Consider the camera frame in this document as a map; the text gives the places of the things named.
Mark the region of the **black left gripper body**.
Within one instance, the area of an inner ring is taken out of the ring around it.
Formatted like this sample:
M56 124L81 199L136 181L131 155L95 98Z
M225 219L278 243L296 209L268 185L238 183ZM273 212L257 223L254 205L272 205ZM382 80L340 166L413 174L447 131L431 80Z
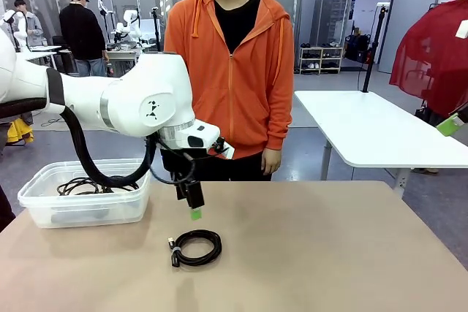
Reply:
M205 156L204 149L178 149L173 152L162 149L160 152L163 167L170 173L172 180L175 180L178 176L183 178L191 169L191 162L184 156L184 153L191 156L193 159L199 159Z

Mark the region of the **person's left forearm orange sleeve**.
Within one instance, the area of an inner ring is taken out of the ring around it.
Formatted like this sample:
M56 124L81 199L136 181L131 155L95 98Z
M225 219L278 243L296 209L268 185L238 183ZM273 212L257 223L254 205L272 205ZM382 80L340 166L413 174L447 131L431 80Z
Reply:
M291 110L293 105L292 83L277 83L268 97L270 109L268 118L267 149L280 151L287 136L289 125L292 122Z

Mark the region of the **person's left hand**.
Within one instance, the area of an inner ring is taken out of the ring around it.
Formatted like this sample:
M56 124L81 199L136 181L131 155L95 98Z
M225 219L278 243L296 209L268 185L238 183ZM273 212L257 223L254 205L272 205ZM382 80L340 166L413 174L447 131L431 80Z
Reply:
M272 175L281 166L282 151L265 148L262 153L261 169L264 175Z

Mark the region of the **red cape on mannequin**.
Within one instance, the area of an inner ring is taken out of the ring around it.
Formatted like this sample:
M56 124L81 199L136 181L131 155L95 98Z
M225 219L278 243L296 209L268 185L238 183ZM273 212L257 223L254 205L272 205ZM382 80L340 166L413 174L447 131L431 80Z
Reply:
M468 0L452 0L429 10L404 35L396 51L390 84L426 102L447 118L468 102Z

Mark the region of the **clear plastic storage container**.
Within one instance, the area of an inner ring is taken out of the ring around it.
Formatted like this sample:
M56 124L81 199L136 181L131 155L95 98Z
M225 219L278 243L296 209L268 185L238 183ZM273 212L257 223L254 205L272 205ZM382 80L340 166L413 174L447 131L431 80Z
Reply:
M146 211L151 174L134 186L109 192L91 182L79 161L40 169L18 192L18 201L43 229L127 224Z

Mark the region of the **white side table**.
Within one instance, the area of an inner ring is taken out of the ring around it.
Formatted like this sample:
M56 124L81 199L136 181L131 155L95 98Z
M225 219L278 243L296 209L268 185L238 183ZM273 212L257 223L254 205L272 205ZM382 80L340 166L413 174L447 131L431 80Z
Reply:
M468 169L468 147L445 137L376 93L296 91L325 137L321 180L331 153L354 168L394 169L393 190L403 195L415 168Z

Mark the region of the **person in orange hoodie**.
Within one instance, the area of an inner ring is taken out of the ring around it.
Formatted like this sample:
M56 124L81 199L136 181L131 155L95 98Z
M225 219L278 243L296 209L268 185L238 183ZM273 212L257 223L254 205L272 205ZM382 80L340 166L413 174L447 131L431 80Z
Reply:
M182 0L167 16L164 49L189 73L195 116L218 126L232 159L197 159L198 181L269 181L261 169L268 141L268 97L294 83L289 14L276 0Z

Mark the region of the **black tripod pole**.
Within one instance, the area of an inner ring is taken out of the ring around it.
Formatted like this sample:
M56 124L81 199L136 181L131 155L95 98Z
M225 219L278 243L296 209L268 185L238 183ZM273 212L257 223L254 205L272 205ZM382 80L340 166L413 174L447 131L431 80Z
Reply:
M372 74L372 70L374 66L374 58L375 58L377 47L379 44L380 32L382 30L382 25L385 19L385 14L388 12L389 7L390 7L389 2L379 2L377 4L377 9L379 10L377 29L374 35L374 41L372 42L372 45L371 45L371 52L370 52L368 67L366 70L366 76L365 76L365 80L364 80L364 84L362 88L363 93L369 92L369 82L370 82L370 78L371 78L371 74Z

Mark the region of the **black bags pile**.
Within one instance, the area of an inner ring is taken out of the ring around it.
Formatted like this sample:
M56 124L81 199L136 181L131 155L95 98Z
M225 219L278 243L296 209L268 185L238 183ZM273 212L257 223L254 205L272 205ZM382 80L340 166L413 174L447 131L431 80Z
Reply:
M344 57L351 61L367 64L371 51L370 42L369 34L347 36L344 43Z

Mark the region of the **cluttered background desk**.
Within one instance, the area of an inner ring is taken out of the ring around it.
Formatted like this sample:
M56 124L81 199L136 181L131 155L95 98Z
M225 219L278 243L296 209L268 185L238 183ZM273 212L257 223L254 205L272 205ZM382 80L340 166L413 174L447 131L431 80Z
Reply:
M147 43L119 43L107 51L109 63L107 73L109 77L121 77L132 69L143 53L158 52L156 44Z

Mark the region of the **white shoe rack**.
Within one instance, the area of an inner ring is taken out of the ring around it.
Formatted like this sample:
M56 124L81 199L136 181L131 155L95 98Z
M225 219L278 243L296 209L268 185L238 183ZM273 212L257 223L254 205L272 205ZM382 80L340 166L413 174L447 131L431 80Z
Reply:
M302 45L299 57L300 74L340 73L344 48Z

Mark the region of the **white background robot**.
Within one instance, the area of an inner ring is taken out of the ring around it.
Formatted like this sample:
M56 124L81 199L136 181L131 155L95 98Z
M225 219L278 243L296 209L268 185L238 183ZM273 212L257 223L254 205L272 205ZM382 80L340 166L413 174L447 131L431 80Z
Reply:
M139 42L142 37L140 30L140 15L137 9L128 9L124 12L124 22L116 25L114 42L127 39L131 42Z
M3 15L3 21L9 25L10 32L14 38L17 53L29 52L28 45L28 23L24 12L19 10L7 10Z

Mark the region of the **yellow fabric item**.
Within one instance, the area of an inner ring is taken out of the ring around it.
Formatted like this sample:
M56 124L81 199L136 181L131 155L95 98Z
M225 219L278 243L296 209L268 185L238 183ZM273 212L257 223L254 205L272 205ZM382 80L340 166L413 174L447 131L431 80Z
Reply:
M23 119L18 118L10 124L7 132L7 145L14 145L21 141L33 142L34 134L32 128Z

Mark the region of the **white background desk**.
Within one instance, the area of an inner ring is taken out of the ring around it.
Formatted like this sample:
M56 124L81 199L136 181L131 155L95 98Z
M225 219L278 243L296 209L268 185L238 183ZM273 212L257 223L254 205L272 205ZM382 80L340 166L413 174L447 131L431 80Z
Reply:
M62 49L62 46L35 46L30 47L28 52L23 53L24 58L26 60L34 60L37 58L44 58L44 57L53 57L57 52Z

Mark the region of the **person in gray jacket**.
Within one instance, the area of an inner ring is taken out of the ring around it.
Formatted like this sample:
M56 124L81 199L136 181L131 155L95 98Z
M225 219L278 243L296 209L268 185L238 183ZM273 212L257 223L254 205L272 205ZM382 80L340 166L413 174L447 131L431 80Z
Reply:
M27 10L26 2L24 0L15 0L14 7L26 16L28 45L30 47L41 46L43 30L39 18L34 13Z

